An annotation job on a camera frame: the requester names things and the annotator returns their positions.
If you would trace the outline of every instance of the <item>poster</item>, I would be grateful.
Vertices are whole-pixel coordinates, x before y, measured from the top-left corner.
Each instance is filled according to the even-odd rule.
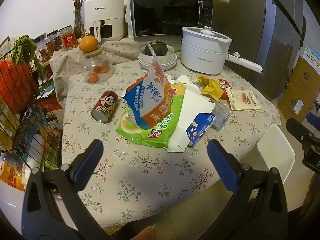
[[[320,75],[320,54],[306,44],[303,58],[319,73]]]

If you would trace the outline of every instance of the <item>pot lid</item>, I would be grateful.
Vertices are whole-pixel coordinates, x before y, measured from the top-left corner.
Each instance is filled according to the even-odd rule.
[[[200,36],[212,38],[214,40],[219,40],[226,43],[229,43],[232,41],[232,39],[230,39],[228,36],[223,35],[221,33],[214,32],[211,27],[207,27],[207,26],[205,26],[204,28],[183,27],[182,30],[188,33],[197,34]]]

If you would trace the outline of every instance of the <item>wall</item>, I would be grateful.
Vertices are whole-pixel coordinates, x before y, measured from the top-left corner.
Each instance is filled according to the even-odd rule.
[[[73,0],[4,0],[0,6],[0,42],[8,35],[36,38],[73,25],[73,10]]]
[[[303,42],[303,47],[298,50],[297,58],[294,63],[296,65],[299,56],[302,57],[306,44],[320,53],[320,26],[311,11],[309,5],[303,0],[303,15],[306,18],[306,36]]]

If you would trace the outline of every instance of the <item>stainless steel refrigerator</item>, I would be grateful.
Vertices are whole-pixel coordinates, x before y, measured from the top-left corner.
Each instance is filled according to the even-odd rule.
[[[263,67],[257,74],[226,61],[269,100],[277,97],[292,70],[301,40],[302,0],[214,1],[212,28],[229,36],[229,52]]]

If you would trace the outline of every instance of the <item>white air fryer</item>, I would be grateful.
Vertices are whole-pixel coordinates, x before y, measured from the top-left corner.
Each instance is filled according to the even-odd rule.
[[[101,41],[119,41],[124,36],[124,0],[86,0],[84,29]]]

